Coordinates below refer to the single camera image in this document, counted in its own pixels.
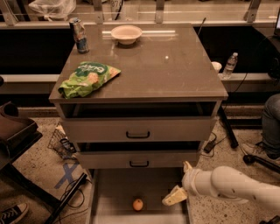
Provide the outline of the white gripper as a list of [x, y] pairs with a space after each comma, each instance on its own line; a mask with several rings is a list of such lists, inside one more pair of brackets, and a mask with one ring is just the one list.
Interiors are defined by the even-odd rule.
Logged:
[[201, 169], [193, 169], [188, 161], [183, 162], [184, 177], [182, 178], [182, 186], [176, 185], [169, 194], [163, 199], [162, 203], [165, 206], [175, 205], [188, 197], [187, 193], [191, 195], [212, 195], [212, 184], [210, 171], [202, 171]]

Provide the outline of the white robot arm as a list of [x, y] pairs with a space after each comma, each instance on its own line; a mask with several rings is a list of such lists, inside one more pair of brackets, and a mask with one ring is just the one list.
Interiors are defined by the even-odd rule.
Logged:
[[244, 173], [229, 167], [219, 166], [212, 171], [203, 171], [184, 162], [182, 186], [176, 185], [163, 199], [165, 206], [172, 206], [192, 196], [211, 196], [220, 200], [232, 200], [256, 204], [280, 211], [280, 187], [254, 180]]

